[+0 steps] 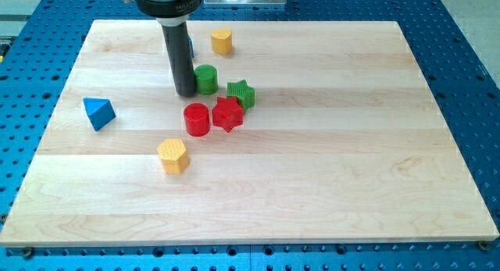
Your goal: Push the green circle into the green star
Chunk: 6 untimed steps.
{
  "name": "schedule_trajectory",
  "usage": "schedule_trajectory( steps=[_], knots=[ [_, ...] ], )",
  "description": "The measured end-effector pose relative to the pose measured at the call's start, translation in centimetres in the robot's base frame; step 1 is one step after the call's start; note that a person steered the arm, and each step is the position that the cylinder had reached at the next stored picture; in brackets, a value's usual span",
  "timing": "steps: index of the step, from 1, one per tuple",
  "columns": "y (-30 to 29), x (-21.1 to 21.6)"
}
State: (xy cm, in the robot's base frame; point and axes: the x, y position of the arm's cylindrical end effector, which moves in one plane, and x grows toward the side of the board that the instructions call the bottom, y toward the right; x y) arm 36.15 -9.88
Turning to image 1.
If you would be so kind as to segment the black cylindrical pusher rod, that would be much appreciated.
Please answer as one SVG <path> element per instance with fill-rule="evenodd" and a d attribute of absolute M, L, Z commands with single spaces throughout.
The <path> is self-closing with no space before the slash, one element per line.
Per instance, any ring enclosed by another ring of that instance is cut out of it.
<path fill-rule="evenodd" d="M 196 94 L 197 84 L 187 24 L 183 22 L 175 27 L 162 26 L 162 32 L 176 93 L 181 97 L 192 98 Z"/>

